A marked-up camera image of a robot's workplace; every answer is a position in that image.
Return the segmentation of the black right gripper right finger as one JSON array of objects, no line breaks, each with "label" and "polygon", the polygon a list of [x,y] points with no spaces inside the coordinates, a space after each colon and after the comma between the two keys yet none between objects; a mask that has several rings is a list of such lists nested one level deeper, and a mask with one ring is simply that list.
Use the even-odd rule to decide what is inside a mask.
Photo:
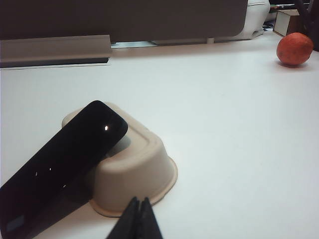
[{"label": "black right gripper right finger", "polygon": [[162,239],[152,205],[148,197],[141,203],[136,229],[137,239]]}]

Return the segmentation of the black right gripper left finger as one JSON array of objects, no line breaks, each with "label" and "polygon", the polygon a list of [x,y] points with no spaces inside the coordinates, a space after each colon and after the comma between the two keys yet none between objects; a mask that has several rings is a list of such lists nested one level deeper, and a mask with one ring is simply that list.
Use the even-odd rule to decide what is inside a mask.
[{"label": "black right gripper left finger", "polygon": [[119,220],[108,234],[107,239],[134,239],[140,201],[133,197],[124,209]]}]

